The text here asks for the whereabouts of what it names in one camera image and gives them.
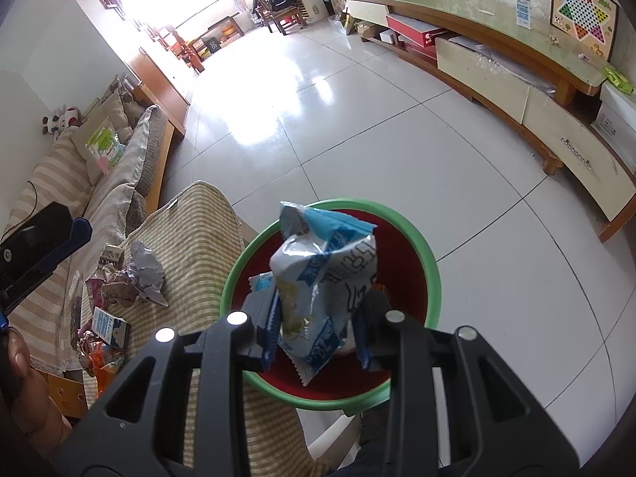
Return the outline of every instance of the sofa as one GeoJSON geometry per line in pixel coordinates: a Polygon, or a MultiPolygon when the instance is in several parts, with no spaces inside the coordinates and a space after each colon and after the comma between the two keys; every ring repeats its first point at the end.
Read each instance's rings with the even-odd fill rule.
{"type": "Polygon", "coordinates": [[[161,151],[166,150],[162,146],[169,125],[159,106],[144,109],[131,102],[116,79],[85,122],[63,132],[33,170],[11,211],[5,236],[51,202],[66,205],[72,217],[87,218],[93,228],[91,242],[60,263],[9,317],[37,369],[58,375],[80,369],[71,337],[79,326],[84,281],[97,268],[106,243],[119,245],[144,222],[145,198],[163,175],[161,151]],[[122,158],[107,175],[95,172],[90,164],[95,160],[87,160],[84,152],[87,136],[104,117],[126,143],[122,158]]]}

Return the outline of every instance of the striped sofa cover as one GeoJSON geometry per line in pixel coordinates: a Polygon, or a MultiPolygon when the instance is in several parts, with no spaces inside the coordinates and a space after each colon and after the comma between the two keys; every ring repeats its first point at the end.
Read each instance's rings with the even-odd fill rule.
{"type": "Polygon", "coordinates": [[[93,227],[91,242],[59,264],[55,273],[9,316],[12,326],[26,340],[36,368],[53,374],[80,368],[77,353],[71,348],[77,283],[84,286],[84,280],[97,267],[105,243],[122,243],[145,220],[144,197],[157,169],[154,151],[160,145],[157,138],[161,138],[166,120],[157,106],[148,108],[122,159],[96,186],[91,185],[86,161],[71,139],[74,128],[69,128],[36,165],[30,183],[11,211],[5,233],[51,202],[66,205],[72,217],[84,216],[93,227]]]}

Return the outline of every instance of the toy figure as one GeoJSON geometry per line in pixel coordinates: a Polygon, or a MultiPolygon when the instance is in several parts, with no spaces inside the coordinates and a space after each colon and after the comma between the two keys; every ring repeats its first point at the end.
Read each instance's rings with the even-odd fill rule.
{"type": "Polygon", "coordinates": [[[68,127],[80,125],[80,111],[76,107],[69,107],[60,115],[43,117],[42,125],[42,134],[50,134],[56,140],[68,127]]]}

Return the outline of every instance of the white box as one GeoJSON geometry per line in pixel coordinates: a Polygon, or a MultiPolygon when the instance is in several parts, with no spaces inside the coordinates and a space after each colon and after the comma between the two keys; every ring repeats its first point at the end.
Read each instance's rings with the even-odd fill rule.
{"type": "Polygon", "coordinates": [[[384,32],[380,33],[380,39],[384,42],[384,43],[389,43],[389,44],[397,44],[398,43],[398,35],[395,33],[394,30],[385,30],[384,32]]]}
{"type": "Polygon", "coordinates": [[[609,82],[603,84],[600,98],[603,104],[592,127],[615,149],[627,167],[635,172],[636,102],[609,82]]]}

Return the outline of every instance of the crumpled paper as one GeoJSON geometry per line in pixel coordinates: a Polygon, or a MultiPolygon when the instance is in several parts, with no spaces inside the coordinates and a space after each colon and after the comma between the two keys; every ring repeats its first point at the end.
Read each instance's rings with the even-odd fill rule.
{"type": "Polygon", "coordinates": [[[161,306],[168,306],[168,302],[161,295],[165,277],[163,265],[157,255],[141,240],[133,240],[130,243],[130,260],[126,270],[142,298],[161,306]]]}

